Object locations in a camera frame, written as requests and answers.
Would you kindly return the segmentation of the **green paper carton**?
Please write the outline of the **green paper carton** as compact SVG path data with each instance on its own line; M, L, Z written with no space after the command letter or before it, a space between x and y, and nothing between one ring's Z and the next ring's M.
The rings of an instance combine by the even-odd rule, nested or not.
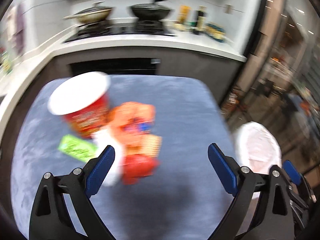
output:
M74 159L86 163L95 157L97 146L92 142L67 134L62 137L58 150Z

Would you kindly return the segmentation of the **red plastic bag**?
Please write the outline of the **red plastic bag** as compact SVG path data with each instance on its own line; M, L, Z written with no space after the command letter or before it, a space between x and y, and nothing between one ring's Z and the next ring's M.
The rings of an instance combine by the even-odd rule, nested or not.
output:
M157 158L142 154L128 155L123 162L122 181L125 185L135 184L140 178L153 175L158 165Z

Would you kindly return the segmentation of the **white tissue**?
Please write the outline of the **white tissue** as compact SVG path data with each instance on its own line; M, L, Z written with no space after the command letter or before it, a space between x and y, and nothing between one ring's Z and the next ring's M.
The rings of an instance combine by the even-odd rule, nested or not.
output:
M123 175L124 146L114 137L110 126L104 126L101 130L93 133L92 139L97 147L95 157L106 152L104 166L109 170L102 185L112 187L120 181Z

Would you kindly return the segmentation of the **orange foam fruit net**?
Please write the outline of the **orange foam fruit net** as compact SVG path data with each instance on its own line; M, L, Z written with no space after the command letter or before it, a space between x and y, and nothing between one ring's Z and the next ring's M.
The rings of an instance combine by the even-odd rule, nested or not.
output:
M144 134L139 146L128 146L125 155L142 154L150 158L158 157L162 144L162 137L153 134Z

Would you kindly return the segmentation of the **orange plastic bag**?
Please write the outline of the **orange plastic bag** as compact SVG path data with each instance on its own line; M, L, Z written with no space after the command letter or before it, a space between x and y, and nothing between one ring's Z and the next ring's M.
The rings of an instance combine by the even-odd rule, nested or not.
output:
M125 147L139 147L155 121L154 105L129 101L114 107L108 120L112 135Z

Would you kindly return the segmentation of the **white lined trash bin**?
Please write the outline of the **white lined trash bin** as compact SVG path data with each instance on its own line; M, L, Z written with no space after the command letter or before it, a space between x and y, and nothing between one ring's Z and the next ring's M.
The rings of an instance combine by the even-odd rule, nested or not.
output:
M281 150L275 137L260 123L247 122L233 132L236 161L254 173L269 174L281 167Z

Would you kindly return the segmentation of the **red instant noodle cup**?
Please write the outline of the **red instant noodle cup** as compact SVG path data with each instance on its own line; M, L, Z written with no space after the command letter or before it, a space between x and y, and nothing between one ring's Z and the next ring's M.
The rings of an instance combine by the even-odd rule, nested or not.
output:
M83 138L107 124L111 77L103 72L88 72L64 81L51 94L48 111L61 116Z

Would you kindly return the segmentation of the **teal spice jar set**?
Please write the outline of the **teal spice jar set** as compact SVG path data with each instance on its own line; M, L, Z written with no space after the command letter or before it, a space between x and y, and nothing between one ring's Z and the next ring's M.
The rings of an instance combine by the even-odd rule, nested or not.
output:
M211 38L213 38L214 40L216 40L217 42L220 43L224 43L225 42L225 30L223 29L223 27L216 25L212 22L208 22L205 25L204 28L204 32L210 36Z

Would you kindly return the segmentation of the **green dish soap bottle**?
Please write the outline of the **green dish soap bottle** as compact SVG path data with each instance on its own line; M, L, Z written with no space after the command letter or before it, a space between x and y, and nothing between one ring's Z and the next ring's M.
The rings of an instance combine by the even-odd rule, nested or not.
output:
M1 66L5 74L9 74L12 71L12 63L7 51L3 51L1 54Z

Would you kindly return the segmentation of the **black gas stove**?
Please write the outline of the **black gas stove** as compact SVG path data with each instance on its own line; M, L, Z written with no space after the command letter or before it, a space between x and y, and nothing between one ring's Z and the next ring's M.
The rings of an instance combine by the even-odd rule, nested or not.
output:
M110 20L105 20L78 26L75 34L67 38L64 43L99 36L127 34L176 36L162 21L136 20L130 23L111 23Z

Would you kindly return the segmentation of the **purple hanging towel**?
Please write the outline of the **purple hanging towel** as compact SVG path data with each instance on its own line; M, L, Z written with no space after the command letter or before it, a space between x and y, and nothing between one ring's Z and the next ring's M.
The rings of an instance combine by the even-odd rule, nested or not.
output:
M16 33L15 33L15 42L16 42L16 51L17 55L22 56L24 53L24 11L23 5L20 3L17 6L16 11Z

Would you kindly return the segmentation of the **beige wok with lid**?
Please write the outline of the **beige wok with lid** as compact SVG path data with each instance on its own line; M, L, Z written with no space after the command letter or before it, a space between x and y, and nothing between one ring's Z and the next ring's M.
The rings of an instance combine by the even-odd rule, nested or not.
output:
M101 5L103 1L94 2L91 7L86 8L80 12L77 12L74 15L69 15L64 17L64 20L75 19L78 23L81 24L91 24L104 21L108 18L110 13L113 10L113 7L107 7Z

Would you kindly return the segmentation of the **black wok with lid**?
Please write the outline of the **black wok with lid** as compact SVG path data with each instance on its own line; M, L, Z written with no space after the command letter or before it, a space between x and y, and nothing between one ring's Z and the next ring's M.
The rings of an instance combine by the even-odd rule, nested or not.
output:
M165 0L150 0L150 3L130 6L132 13L141 21L160 21L165 19L172 11L161 2Z

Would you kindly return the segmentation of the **cream hanging towel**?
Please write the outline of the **cream hanging towel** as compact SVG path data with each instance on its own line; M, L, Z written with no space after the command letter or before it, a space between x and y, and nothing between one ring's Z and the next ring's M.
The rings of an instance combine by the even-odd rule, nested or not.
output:
M13 6L9 9L7 14L7 37L9 42L14 41L15 33L16 33L16 11L17 7Z

